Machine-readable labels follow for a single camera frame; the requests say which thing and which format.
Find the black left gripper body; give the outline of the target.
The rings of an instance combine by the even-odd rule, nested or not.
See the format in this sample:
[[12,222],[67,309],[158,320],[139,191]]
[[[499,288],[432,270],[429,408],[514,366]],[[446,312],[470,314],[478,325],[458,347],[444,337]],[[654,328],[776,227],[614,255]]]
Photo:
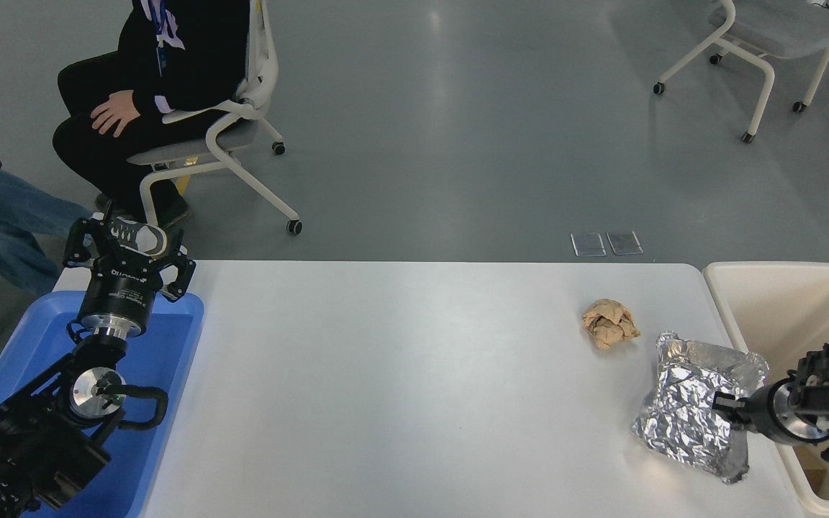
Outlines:
[[163,286],[155,260],[109,257],[77,263],[90,281],[76,321],[86,330],[145,330]]

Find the person's left hand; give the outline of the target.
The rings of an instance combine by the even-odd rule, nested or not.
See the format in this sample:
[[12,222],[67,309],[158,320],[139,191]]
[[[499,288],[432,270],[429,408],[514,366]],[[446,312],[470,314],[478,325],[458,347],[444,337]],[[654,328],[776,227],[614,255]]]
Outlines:
[[118,91],[96,106],[90,114],[91,128],[100,135],[111,134],[118,138],[130,122],[141,118],[135,106],[134,91]]

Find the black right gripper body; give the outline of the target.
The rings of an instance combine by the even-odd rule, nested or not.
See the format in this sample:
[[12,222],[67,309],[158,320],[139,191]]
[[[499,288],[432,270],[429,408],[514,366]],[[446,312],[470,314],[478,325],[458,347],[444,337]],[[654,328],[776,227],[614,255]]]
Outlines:
[[762,434],[773,442],[795,442],[795,434],[789,424],[794,413],[789,408],[790,380],[780,380],[754,391],[746,403],[746,411],[753,432]]

